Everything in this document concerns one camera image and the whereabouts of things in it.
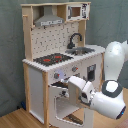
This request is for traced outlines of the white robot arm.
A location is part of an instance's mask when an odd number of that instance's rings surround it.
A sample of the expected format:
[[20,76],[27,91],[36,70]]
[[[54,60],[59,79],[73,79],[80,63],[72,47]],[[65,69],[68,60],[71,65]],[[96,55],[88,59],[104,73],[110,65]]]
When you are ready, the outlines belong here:
[[120,119],[126,105],[123,100],[123,87],[117,79],[125,61],[128,61],[128,40],[123,43],[109,43],[104,55],[105,81],[101,91],[96,92],[90,81],[71,76],[67,82],[69,102],[81,107],[87,105],[101,115]]

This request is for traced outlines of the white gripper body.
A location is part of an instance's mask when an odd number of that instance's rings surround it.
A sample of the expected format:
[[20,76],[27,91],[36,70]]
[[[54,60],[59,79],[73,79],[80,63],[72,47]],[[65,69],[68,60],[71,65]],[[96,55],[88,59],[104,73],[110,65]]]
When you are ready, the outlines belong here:
[[90,107],[95,95],[95,89],[90,81],[71,76],[61,82],[68,87],[69,101],[79,107]]

